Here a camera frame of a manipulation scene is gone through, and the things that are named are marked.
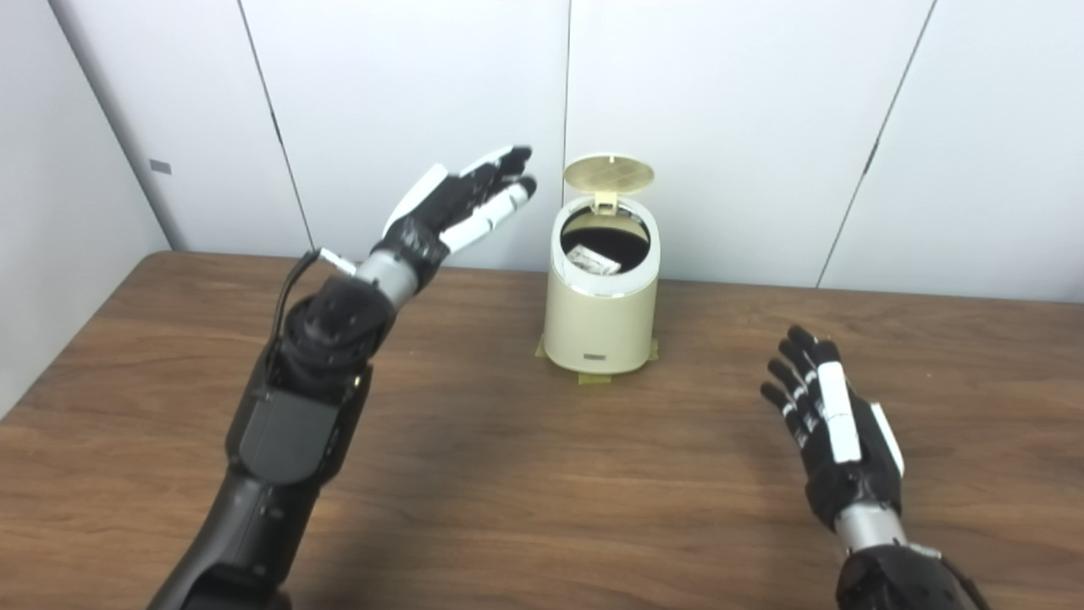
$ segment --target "black finger segment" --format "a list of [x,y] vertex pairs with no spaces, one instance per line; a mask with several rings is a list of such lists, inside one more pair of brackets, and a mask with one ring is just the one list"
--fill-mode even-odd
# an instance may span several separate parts
[[801,415],[798,413],[798,407],[782,390],[766,381],[761,385],[760,394],[779,410],[779,413],[783,414],[783,421],[787,425],[787,431],[798,443],[799,449],[804,447],[805,442],[809,441],[809,433],[802,423]]
[[790,338],[790,341],[797,343],[802,349],[802,352],[806,354],[813,353],[813,347],[816,346],[816,338],[810,335],[808,330],[795,325],[787,332],[787,337]]
[[779,342],[779,353],[787,358],[788,361],[795,366],[802,377],[805,377],[812,373],[813,364],[810,362],[809,356],[802,349],[798,347],[797,343],[789,339],[784,339]]
[[767,363],[767,371],[778,379],[791,397],[804,394],[805,386],[795,376],[795,372],[776,359]]

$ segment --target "robotic hand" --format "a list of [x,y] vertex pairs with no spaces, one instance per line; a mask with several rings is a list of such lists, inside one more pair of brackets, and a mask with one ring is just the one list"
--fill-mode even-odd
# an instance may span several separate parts
[[843,375],[839,350],[791,327],[779,343],[789,366],[773,359],[761,394],[783,414],[798,444],[813,515],[839,536],[848,559],[836,600],[840,610],[963,610],[954,579],[979,610],[975,584],[934,549],[907,541],[903,456],[877,403],[860,398]]
[[[346,457],[376,354],[403,304],[450,254],[492,231],[534,194],[531,150],[508,146],[457,174],[435,166],[406,193],[370,257],[354,264],[321,249],[287,275],[271,338],[227,434],[225,479],[152,610],[291,608],[279,590],[320,489]],[[346,276],[283,314],[318,258]]]

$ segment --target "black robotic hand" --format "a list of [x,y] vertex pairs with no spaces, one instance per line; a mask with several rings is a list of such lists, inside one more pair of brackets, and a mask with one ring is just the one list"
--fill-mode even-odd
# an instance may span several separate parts
[[783,413],[801,450],[813,514],[830,530],[855,505],[901,515],[900,447],[880,405],[850,387],[835,343],[796,326],[779,352],[790,366],[773,359],[767,369],[786,392],[766,382],[760,392]]
[[494,151],[457,174],[435,165],[391,212],[384,237],[373,251],[408,261],[425,287],[449,255],[466,247],[534,194],[537,183],[524,176],[530,146]]
[[962,610],[956,584],[989,610],[975,583],[941,553],[907,541],[900,522],[903,457],[880,405],[860,398],[839,350],[795,326],[779,342],[761,394],[783,414],[801,452],[813,514],[847,548],[836,600],[841,610]]

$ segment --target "black cable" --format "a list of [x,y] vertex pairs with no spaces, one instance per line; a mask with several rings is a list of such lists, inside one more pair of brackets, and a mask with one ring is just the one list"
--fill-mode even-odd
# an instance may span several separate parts
[[942,556],[941,564],[944,566],[946,570],[952,572],[952,575],[955,576],[955,579],[959,582],[960,588],[963,588],[964,593],[966,593],[967,596],[971,598],[971,603],[973,603],[975,607],[978,608],[978,610],[993,610],[990,607],[990,605],[986,603],[986,600],[985,598],[982,597],[982,594],[979,593],[979,586],[975,584],[975,581],[968,579],[964,574],[964,572],[962,572],[959,568],[956,567],[955,563],[949,561],[947,559],[945,559],[944,556]]
[[286,275],[286,282],[282,284],[282,293],[279,294],[279,302],[274,308],[274,321],[271,323],[271,341],[274,341],[282,335],[282,319],[286,312],[286,299],[289,298],[289,290],[297,283],[297,278],[301,276],[301,273],[306,271],[317,259],[320,258],[320,251],[315,249],[310,249],[306,251],[291,269],[289,274]]

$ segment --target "trash can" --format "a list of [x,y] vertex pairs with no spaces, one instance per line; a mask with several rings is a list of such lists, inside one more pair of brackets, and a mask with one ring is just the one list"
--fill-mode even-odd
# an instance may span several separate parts
[[608,153],[565,169],[565,181],[589,194],[557,212],[550,242],[542,343],[557,366],[611,375],[650,356],[659,230],[650,211],[624,195],[654,179],[647,164]]

